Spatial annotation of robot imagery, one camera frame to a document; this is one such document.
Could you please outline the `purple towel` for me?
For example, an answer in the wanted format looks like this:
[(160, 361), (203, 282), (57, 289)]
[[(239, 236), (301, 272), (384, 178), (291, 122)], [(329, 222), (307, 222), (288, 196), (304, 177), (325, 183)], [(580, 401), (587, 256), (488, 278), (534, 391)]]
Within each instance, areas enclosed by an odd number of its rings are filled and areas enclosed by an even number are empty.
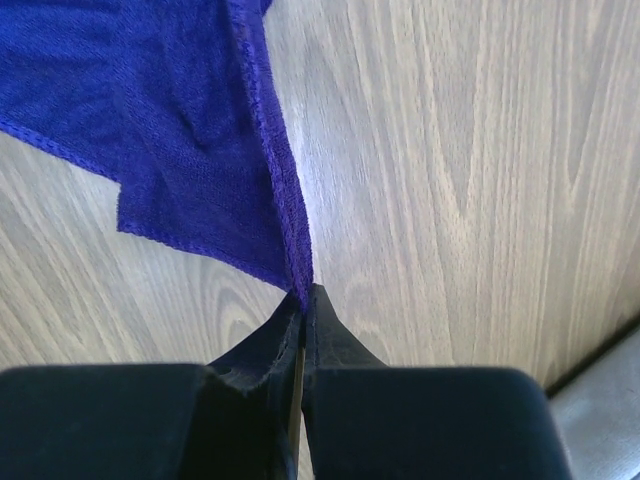
[(1, 128), (118, 183), (117, 226), (306, 301), (266, 1), (5, 1)]

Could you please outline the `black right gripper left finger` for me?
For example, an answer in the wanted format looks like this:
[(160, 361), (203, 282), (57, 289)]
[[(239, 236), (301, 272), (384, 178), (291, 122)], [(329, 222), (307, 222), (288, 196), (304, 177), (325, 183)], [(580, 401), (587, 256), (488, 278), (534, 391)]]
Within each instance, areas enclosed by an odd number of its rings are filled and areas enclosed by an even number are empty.
[(206, 364), (17, 367), (1, 374), (5, 479), (293, 479), (302, 312), (286, 296)]

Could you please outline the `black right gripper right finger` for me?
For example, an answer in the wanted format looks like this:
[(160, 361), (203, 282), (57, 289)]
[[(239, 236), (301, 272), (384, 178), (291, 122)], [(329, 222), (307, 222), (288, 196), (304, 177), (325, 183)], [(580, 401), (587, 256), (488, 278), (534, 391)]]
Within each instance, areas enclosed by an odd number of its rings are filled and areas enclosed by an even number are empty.
[(567, 479), (549, 403), (497, 367), (391, 367), (314, 286), (302, 398), (318, 479)]

